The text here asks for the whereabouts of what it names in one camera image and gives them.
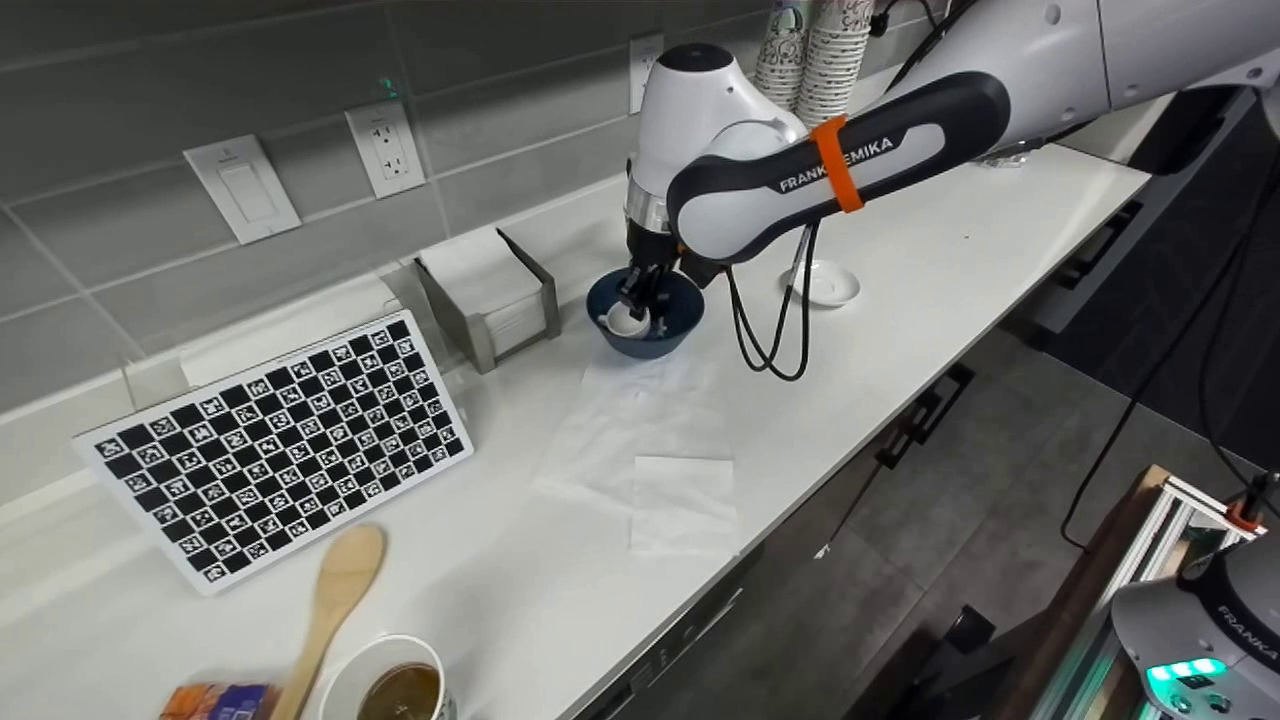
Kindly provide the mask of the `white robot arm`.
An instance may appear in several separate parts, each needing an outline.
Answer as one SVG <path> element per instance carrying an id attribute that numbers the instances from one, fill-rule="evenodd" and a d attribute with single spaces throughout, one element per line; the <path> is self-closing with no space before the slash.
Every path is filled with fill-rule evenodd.
<path id="1" fill-rule="evenodd" d="M 629 161 L 620 320 L 675 265 L 744 265 L 793 227 L 1139 101 L 1277 75 L 1280 0 L 976 0 L 864 112 L 803 128 L 721 45 L 654 56 Z"/>

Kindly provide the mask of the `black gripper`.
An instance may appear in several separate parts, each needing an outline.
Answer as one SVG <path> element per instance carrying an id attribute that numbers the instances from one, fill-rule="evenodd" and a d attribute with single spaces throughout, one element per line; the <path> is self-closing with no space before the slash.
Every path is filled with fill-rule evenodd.
<path id="1" fill-rule="evenodd" d="M 661 289 L 680 261 L 680 240 L 665 232 L 646 232 L 643 224 L 629 227 L 629 315 L 634 323 L 654 323 L 668 329 L 672 320 L 672 291 Z"/>

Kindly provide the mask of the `grey robot base with lights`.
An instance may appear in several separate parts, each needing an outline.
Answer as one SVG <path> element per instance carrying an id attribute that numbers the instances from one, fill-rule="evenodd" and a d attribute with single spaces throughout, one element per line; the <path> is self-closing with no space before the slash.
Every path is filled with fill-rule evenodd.
<path id="1" fill-rule="evenodd" d="M 1167 720 L 1280 720 L 1277 537 L 1120 587 L 1111 628 Z"/>

